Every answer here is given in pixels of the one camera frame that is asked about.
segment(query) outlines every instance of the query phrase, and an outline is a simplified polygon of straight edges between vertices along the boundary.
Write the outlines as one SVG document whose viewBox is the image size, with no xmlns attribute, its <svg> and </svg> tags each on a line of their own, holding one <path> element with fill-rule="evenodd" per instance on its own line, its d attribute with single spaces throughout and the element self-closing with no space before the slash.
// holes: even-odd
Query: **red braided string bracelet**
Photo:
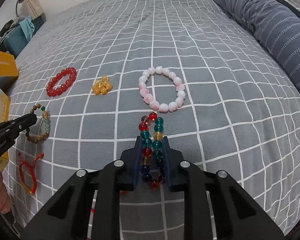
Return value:
<svg viewBox="0 0 300 240">
<path fill-rule="evenodd" d="M 35 168 L 35 164 L 36 164 L 37 160 L 42 159 L 44 154 L 40 153 L 34 159 L 32 166 L 28 162 L 20 160 L 20 155 L 21 155 L 21 153 L 19 152 L 18 153 L 18 161 L 21 162 L 21 164 L 19 165 L 19 173 L 20 173 L 22 186 L 28 194 L 34 195 L 35 191 L 37 190 L 37 179 L 35 178 L 35 175 L 34 175 L 34 168 Z M 30 189 L 25 183 L 25 177 L 23 176 L 23 172 L 22 172 L 22 165 L 25 165 L 29 170 L 29 173 L 31 175 L 32 182 L 33 182 L 32 189 Z"/>
</svg>

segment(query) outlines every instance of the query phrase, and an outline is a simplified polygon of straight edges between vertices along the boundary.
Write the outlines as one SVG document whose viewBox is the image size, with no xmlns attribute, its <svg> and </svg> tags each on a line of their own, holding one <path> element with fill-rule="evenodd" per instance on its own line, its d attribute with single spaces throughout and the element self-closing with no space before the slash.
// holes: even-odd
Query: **green bead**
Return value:
<svg viewBox="0 0 300 240">
<path fill-rule="evenodd" d="M 154 130 L 155 130 L 156 132 L 163 132 L 163 125 L 161 125 L 161 124 L 156 124 L 156 125 L 154 126 Z"/>
<path fill-rule="evenodd" d="M 160 150 L 161 147 L 162 147 L 162 142 L 160 142 L 160 141 L 158 141 L 158 140 L 153 141 L 153 143 L 152 143 L 152 148 L 153 148 L 154 150 Z"/>
<path fill-rule="evenodd" d="M 151 147 L 152 140 L 150 138 L 143 139 L 142 144 L 144 147 Z"/>
<path fill-rule="evenodd" d="M 150 137 L 150 133 L 148 131 L 141 131 L 140 136 L 142 139 L 146 139 Z"/>
<path fill-rule="evenodd" d="M 163 125 L 163 118 L 158 116 L 156 119 L 154 119 L 154 123 Z"/>
</svg>

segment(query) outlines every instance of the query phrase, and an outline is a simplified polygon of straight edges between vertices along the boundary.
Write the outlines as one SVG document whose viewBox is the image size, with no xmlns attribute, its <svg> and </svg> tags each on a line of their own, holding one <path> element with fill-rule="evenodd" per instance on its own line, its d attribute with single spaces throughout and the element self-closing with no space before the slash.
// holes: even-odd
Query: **wooden bead bracelet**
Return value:
<svg viewBox="0 0 300 240">
<path fill-rule="evenodd" d="M 32 109 L 30 109 L 30 113 L 33 114 L 34 111 L 39 109 L 39 108 L 42 110 L 42 117 L 44 119 L 45 127 L 46 127 L 45 132 L 43 134 L 38 135 L 38 136 L 31 136 L 29 134 L 30 129 L 29 128 L 26 129 L 26 137 L 27 137 L 28 141 L 33 142 L 35 144 L 37 144 L 39 141 L 43 141 L 45 138 L 47 138 L 49 136 L 50 127 L 51 127 L 49 114 L 47 113 L 46 108 L 44 106 L 42 106 L 41 104 L 36 104 L 32 107 Z"/>
</svg>

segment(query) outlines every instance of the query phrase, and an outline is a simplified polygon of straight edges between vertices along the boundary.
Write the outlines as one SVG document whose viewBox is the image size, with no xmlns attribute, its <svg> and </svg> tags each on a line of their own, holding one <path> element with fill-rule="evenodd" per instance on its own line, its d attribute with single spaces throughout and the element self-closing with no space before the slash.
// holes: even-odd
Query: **pink bead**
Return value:
<svg viewBox="0 0 300 240">
<path fill-rule="evenodd" d="M 182 97 L 178 97 L 176 98 L 176 101 L 175 101 L 178 105 L 178 107 L 181 107 L 184 103 L 184 99 Z"/>
<path fill-rule="evenodd" d="M 176 87 L 176 91 L 179 92 L 181 90 L 185 90 L 185 85 L 184 84 L 178 84 Z"/>
<path fill-rule="evenodd" d="M 143 90 L 140 90 L 139 93 L 144 98 L 147 94 L 149 94 L 149 90 L 143 89 Z"/>
<path fill-rule="evenodd" d="M 138 87 L 139 87 L 140 90 L 147 89 L 147 85 L 146 85 L 146 83 L 144 83 L 144 82 L 139 82 Z"/>
<path fill-rule="evenodd" d="M 156 100 L 153 100 L 153 101 L 149 104 L 150 108 L 153 109 L 153 110 L 158 110 L 158 109 L 159 109 L 159 105 L 160 105 L 159 102 L 156 101 Z"/>
<path fill-rule="evenodd" d="M 143 101 L 145 101 L 147 104 L 151 103 L 153 101 L 153 96 L 151 94 L 146 94 L 143 98 Z"/>
</svg>

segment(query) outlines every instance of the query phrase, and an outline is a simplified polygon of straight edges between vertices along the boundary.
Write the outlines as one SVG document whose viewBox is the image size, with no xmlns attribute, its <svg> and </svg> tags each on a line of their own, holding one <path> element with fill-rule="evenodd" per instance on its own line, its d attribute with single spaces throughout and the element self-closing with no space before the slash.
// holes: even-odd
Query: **red bead bracelet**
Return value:
<svg viewBox="0 0 300 240">
<path fill-rule="evenodd" d="M 56 89 L 53 89 L 53 87 L 56 85 L 56 83 L 64 76 L 70 75 L 69 79 L 66 80 L 65 84 L 62 84 L 60 87 L 57 87 Z M 55 77 L 52 78 L 52 80 L 48 83 L 47 87 L 47 95 L 49 97 L 55 97 L 60 96 L 63 92 L 65 92 L 75 79 L 77 78 L 77 71 L 74 67 L 67 67 L 66 69 L 61 70 L 61 73 L 58 73 Z"/>
</svg>

